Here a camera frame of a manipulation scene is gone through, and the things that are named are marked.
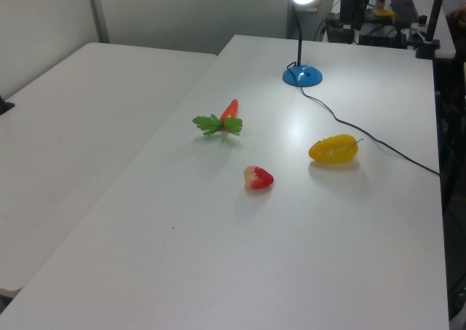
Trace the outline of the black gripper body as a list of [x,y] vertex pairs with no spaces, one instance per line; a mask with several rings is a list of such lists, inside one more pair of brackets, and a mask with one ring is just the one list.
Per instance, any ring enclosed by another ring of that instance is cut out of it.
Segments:
[[340,21],[364,21],[367,0],[341,0]]

